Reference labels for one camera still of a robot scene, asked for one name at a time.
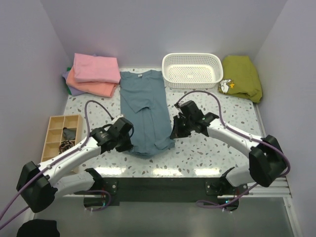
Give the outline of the blue t shirt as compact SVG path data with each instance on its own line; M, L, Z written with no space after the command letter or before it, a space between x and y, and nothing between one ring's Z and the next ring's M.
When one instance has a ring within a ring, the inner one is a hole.
M149 158L174 148L160 71L120 73L120 111L134 126L131 154Z

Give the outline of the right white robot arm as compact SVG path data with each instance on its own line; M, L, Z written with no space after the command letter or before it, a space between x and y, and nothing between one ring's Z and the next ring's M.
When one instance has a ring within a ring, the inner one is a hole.
M251 182L269 187L285 171L285 159L273 136L261 138L236 127L229 127L218 115L211 112L204 114L194 101L176 103L175 107L179 113L173 118L171 139L189 137L194 131L220 140L248 158L248 165L232 167L221 176L222 192L231 194L238 186Z

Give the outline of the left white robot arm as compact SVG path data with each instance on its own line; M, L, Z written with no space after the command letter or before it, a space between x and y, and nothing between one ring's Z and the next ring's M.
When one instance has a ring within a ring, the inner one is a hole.
M93 129L84 140L62 154L39 164L32 161L25 164L17 183L18 194L34 213L38 213L58 197L79 191L100 192L101 176L94 169L75 175L69 172L104 152L130 150L133 132L133 124L119 116L113 123Z

